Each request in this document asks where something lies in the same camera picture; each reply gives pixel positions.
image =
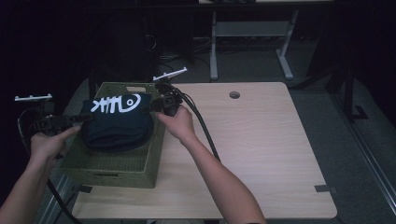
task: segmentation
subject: folded t-shirt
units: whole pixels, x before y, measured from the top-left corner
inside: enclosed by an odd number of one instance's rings
[[[82,113],[93,113],[93,120],[81,127],[85,145],[95,151],[120,152],[143,146],[151,137],[154,123],[141,108],[150,103],[143,92],[83,102]]]

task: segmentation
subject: white graphic on shirt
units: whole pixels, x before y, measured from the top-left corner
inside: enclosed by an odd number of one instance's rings
[[[142,99],[139,94],[134,94],[134,96],[137,98],[136,102],[134,102],[132,99],[127,100],[126,104],[129,106],[127,108],[122,108],[122,96],[113,96],[111,98],[107,97],[106,99],[101,98],[99,102],[93,101],[93,104],[95,106],[91,109],[91,112],[95,112],[100,106],[100,112],[108,114],[108,110],[110,110],[110,113],[114,114],[116,110],[116,105],[118,105],[120,113],[129,112],[135,109],[140,104],[140,101]]]

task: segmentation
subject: person's left hand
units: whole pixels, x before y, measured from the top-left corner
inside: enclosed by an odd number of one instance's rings
[[[79,130],[80,126],[76,126],[54,136],[47,136],[43,133],[33,135],[30,161],[49,162],[53,167],[56,164],[55,157],[65,149],[65,140]]]

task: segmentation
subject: floor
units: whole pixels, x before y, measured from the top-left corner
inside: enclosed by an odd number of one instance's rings
[[[305,74],[312,58],[316,43],[314,41],[294,40],[290,43],[287,59],[294,74],[293,80],[286,80],[276,57],[275,49],[279,47],[281,39],[261,39],[252,41],[247,39],[243,44],[224,40],[224,46],[232,50],[219,50],[218,69],[219,79],[216,82],[284,82],[288,86],[296,85],[306,79]],[[174,83],[209,82],[209,53],[197,53],[195,63],[184,59],[163,62],[159,66],[161,72],[178,70],[183,66],[189,72],[174,79]],[[366,164],[360,145],[348,127],[344,114],[337,103],[342,99],[342,92],[329,94],[324,86],[325,77],[304,90],[290,91],[291,98],[297,108],[306,134],[317,157],[319,167],[327,184],[333,189],[332,197],[338,210],[338,215],[332,219],[315,220],[268,220],[270,224],[309,223],[396,223],[395,213],[389,207],[381,189],[375,182],[374,176]],[[88,85],[84,81],[72,98],[65,113],[77,113],[80,102],[88,98]],[[396,184],[396,134],[395,128],[388,122],[380,109],[375,105],[369,92],[355,82],[354,103],[361,105],[369,119],[358,120],[355,126],[359,129],[381,164],[389,181]],[[59,172],[53,175],[54,182],[59,181]],[[64,200],[73,195],[68,189]],[[69,209],[72,209],[71,197]],[[50,202],[50,194],[46,193],[40,209],[40,216],[35,223],[43,223],[41,218]],[[136,220],[81,220],[82,223],[139,223]],[[72,223],[65,215],[61,215],[57,222],[54,218],[48,223]]]

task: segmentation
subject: woven basket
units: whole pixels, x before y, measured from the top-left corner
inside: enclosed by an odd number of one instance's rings
[[[139,91],[150,93],[151,100],[160,97],[154,84],[105,82],[95,98]],[[83,185],[155,188],[165,128],[153,113],[151,116],[154,120],[153,135],[145,145],[134,150],[118,153],[92,151],[78,134],[64,158],[61,170]]]

